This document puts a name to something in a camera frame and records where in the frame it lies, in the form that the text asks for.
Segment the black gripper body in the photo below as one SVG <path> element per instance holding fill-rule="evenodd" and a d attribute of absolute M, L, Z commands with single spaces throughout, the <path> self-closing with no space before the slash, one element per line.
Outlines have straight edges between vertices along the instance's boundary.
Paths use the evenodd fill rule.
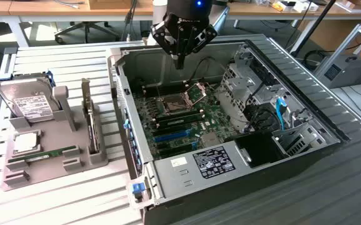
<path fill-rule="evenodd" d="M 210 25 L 208 15 L 212 0 L 168 0 L 164 16 L 164 26 L 169 33 L 179 29 L 188 33 L 200 33 Z"/>

